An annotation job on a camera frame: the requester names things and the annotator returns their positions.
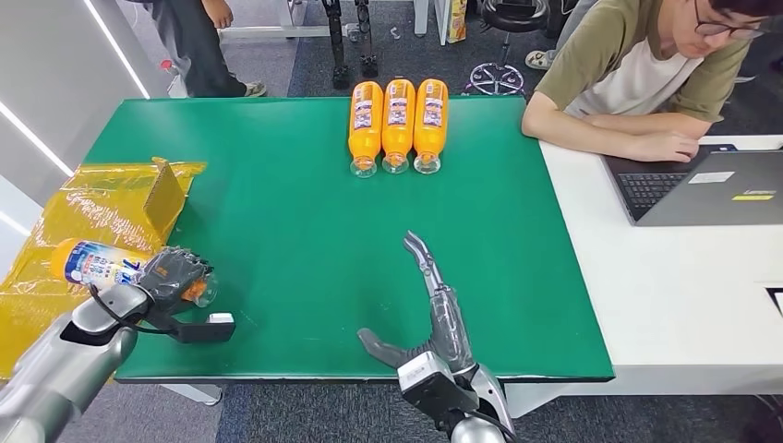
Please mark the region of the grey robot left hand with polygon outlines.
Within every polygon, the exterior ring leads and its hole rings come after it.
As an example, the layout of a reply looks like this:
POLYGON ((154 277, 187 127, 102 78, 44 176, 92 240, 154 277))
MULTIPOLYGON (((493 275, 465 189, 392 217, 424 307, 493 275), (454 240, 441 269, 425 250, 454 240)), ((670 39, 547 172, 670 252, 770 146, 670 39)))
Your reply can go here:
POLYGON ((210 305, 217 296, 214 267, 190 249, 166 246, 133 278, 163 312, 178 314, 210 305))

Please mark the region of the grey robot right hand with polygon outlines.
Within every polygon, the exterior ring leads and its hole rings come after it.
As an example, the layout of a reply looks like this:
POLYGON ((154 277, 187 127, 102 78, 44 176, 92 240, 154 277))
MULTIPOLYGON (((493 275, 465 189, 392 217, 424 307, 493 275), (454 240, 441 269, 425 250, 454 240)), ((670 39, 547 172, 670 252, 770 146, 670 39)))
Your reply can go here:
POLYGON ((471 370, 473 357, 469 335, 457 300, 456 291, 442 278, 434 256, 418 235, 407 231, 404 247, 416 259, 428 290, 431 332, 429 338, 412 348, 382 341, 372 330, 357 332, 366 352, 381 363, 398 369, 422 353, 437 355, 454 374, 471 370))

